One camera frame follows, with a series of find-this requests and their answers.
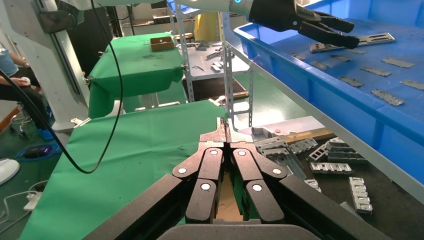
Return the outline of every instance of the metal part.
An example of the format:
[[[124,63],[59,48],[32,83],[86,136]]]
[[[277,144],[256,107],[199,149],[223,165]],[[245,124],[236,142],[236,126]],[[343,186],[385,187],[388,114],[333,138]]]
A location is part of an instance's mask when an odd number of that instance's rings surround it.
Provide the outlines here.
[[[406,69],[409,69],[410,67],[415,65],[415,63],[401,61],[401,60],[397,60],[397,59],[394,59],[394,58],[385,58],[381,61],[383,61],[387,64],[395,65],[395,66],[406,68]]]
[[[382,91],[380,89],[375,89],[375,90],[371,91],[371,93],[373,93],[374,95],[376,95],[377,97],[379,97],[383,100],[386,100],[391,105],[399,106],[399,105],[402,105],[402,104],[405,103],[403,100],[393,96],[390,93]]]
[[[269,130],[267,127],[252,127],[251,128],[252,134],[263,134],[267,139],[277,137],[277,134],[271,130]]]
[[[352,61],[352,58],[345,56],[345,55],[331,55],[331,57],[340,59],[340,60],[345,61],[345,62]]]
[[[362,82],[357,81],[357,80],[350,78],[350,77],[347,77],[347,76],[341,76],[339,79],[342,80],[343,82],[349,84],[352,87],[360,87],[360,86],[364,85]]]
[[[323,144],[318,149],[313,151],[308,157],[307,160],[309,162],[317,163],[320,162],[324,157],[326,157],[326,153],[328,152],[327,145]]]
[[[191,67],[192,69],[200,69],[200,70],[202,70],[203,72],[205,71],[203,68],[201,68],[200,66],[198,66],[198,65],[194,65],[194,66],[192,66]]]
[[[424,90],[424,84],[421,83],[421,82],[405,79],[405,80],[402,80],[400,83],[403,84],[403,85],[406,85],[406,86],[410,86],[410,87],[419,89],[419,90]]]
[[[310,162],[310,169],[314,174],[346,174],[352,172],[352,168],[346,163]]]
[[[303,61],[303,60],[305,60],[306,59],[306,57],[304,57],[304,56],[301,56],[301,55],[299,55],[299,54],[297,54],[297,53],[293,53],[293,54],[291,54],[293,57],[295,57],[295,58],[297,58],[297,59],[299,59],[300,61]]]
[[[276,157],[281,155],[289,155],[290,153],[287,151],[287,149],[282,147],[282,148],[261,150],[260,154],[262,154],[265,158],[268,158],[268,157]]]
[[[348,152],[348,153],[356,153],[356,151],[351,148],[347,143],[342,142],[334,142],[328,141],[325,144],[327,150],[329,152]]]
[[[329,69],[329,66],[327,66],[327,65],[325,65],[325,64],[323,64],[321,62],[318,62],[318,61],[313,61],[310,64],[313,65],[313,66],[315,66],[315,67],[317,67],[317,68],[319,68],[319,69],[321,69],[321,70],[327,70],[327,69]]]
[[[395,38],[392,35],[390,35],[390,33],[388,33],[388,32],[369,35],[369,36],[357,36],[357,38],[359,39],[358,47],[364,46],[364,45],[371,45],[371,44],[390,43],[390,42],[393,42],[395,40]],[[311,44],[309,46],[309,50],[312,53],[329,51],[329,50],[334,50],[334,49],[342,49],[342,48],[344,48],[344,47],[335,46],[335,45],[331,45],[331,44],[323,44],[323,43],[315,43],[315,44]]]
[[[362,219],[362,217],[359,216],[359,214],[357,214],[357,212],[355,211],[355,209],[353,207],[351,207],[347,201],[344,201],[344,202],[340,203],[340,206],[342,208],[348,210],[351,214],[353,214],[353,215],[357,216],[358,218]]]
[[[257,149],[260,150],[268,150],[268,149],[279,149],[279,148],[286,148],[289,145],[287,144],[286,141],[277,141],[277,142],[272,142],[272,143],[267,143],[264,145],[260,145],[257,147]]]
[[[387,76],[390,76],[392,74],[391,72],[388,72],[388,71],[381,71],[381,70],[378,70],[378,69],[375,69],[375,68],[372,68],[372,67],[367,67],[367,66],[364,66],[363,68],[361,68],[361,70],[364,70],[366,72],[369,72],[369,73],[372,73],[372,74],[375,74],[375,75],[379,75],[379,76],[382,76],[382,77],[387,77]]]
[[[327,152],[329,163],[368,164],[368,161],[357,152]]]
[[[361,177],[349,177],[350,191],[352,192],[355,211],[357,213],[369,214],[373,213],[373,206],[368,197],[367,188],[364,179]]]
[[[210,68],[215,72],[215,73],[220,73],[221,69],[219,67],[217,67],[216,65],[211,65]]]
[[[318,192],[322,193],[321,188],[318,186],[318,181],[315,179],[306,179],[304,181],[306,184],[311,186],[313,189],[317,190]]]
[[[223,65],[221,65],[219,62],[217,62],[217,61],[214,61],[213,62],[213,65],[215,65],[215,66],[217,66],[218,68],[220,68],[220,69],[222,69],[224,66]]]
[[[357,48],[355,48],[355,49],[346,48],[346,51],[349,51],[349,52],[354,53],[354,54],[365,54],[367,52],[365,50],[360,50],[360,49],[357,49]]]
[[[283,140],[281,139],[281,137],[276,136],[276,137],[268,138],[268,139],[265,139],[265,140],[262,140],[262,141],[256,141],[256,142],[254,143],[254,145],[255,145],[256,147],[259,147],[259,146],[262,146],[262,145],[265,145],[265,144],[276,143],[276,142],[281,142],[281,141],[283,141]]]
[[[300,154],[306,150],[310,150],[318,146],[318,143],[313,138],[308,138],[291,144],[289,147],[294,154]]]

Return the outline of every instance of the table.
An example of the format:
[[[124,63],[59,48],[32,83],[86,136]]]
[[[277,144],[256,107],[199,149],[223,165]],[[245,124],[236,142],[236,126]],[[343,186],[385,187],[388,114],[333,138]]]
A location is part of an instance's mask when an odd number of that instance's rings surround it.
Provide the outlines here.
[[[197,151],[200,134],[214,131],[225,109],[199,101],[127,113],[93,174],[62,156],[20,240],[78,240]],[[67,150],[91,169],[105,147],[114,116],[77,127]]]
[[[112,40],[123,80],[123,96],[133,97],[167,90],[171,82],[183,77],[184,64],[178,49],[153,52],[151,38],[171,36],[170,33],[154,33],[120,37]],[[94,66],[89,77],[90,118],[104,117],[112,111],[114,100],[120,96],[118,69],[110,47]]]

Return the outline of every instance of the blue crate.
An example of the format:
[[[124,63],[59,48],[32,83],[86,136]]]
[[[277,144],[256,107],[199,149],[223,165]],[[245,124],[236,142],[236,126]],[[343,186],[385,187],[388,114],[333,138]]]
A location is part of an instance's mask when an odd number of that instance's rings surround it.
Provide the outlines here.
[[[175,8],[175,1],[174,0],[166,0],[168,2],[168,7],[172,10],[172,12],[175,14],[176,13],[176,8]],[[198,9],[196,8],[192,8],[186,5],[181,5],[181,11],[183,14],[189,14],[192,12],[197,11]]]
[[[296,31],[275,32],[257,24],[236,28],[243,51],[260,67],[424,184],[424,91],[400,84],[411,79],[424,83],[424,0],[322,0],[309,9],[326,12],[355,23],[352,35],[389,32],[395,42],[361,47],[365,54],[345,49],[310,53],[313,40]],[[292,53],[306,57],[300,61]],[[337,61],[331,55],[352,61]],[[394,58],[416,64],[401,68],[382,62]],[[310,63],[330,65],[322,71]],[[371,67],[391,72],[388,77],[363,70]],[[340,76],[364,86],[352,87]],[[393,106],[371,93],[389,92],[405,104]]]

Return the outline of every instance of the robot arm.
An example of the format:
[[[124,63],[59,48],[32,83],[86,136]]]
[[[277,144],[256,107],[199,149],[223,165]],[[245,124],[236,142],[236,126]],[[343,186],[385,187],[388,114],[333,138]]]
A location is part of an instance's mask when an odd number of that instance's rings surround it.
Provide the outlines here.
[[[90,0],[62,0],[78,10],[91,9]],[[120,6],[136,3],[153,4],[161,0],[95,0],[96,7]],[[245,16],[249,22],[277,32],[296,30],[300,34],[323,44],[355,48],[359,39],[344,35],[354,24],[332,15],[312,11],[298,5],[296,0],[175,0],[196,9],[230,12]]]

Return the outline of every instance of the green cloth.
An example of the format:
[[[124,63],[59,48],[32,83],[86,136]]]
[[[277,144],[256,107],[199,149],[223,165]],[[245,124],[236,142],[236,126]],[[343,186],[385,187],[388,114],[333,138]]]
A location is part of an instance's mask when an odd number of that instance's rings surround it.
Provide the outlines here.
[[[225,110],[209,101],[124,114],[99,168],[78,172],[62,156],[20,240],[80,240],[194,154],[200,134],[216,129]],[[91,169],[105,147],[114,117],[76,128],[66,146]]]
[[[120,37],[112,40],[123,80],[123,96],[131,97],[167,90],[172,82],[183,77],[183,58],[177,48],[152,51],[151,38],[170,37],[155,33]],[[110,47],[91,71],[90,118],[104,117],[112,111],[120,96],[120,79]]]

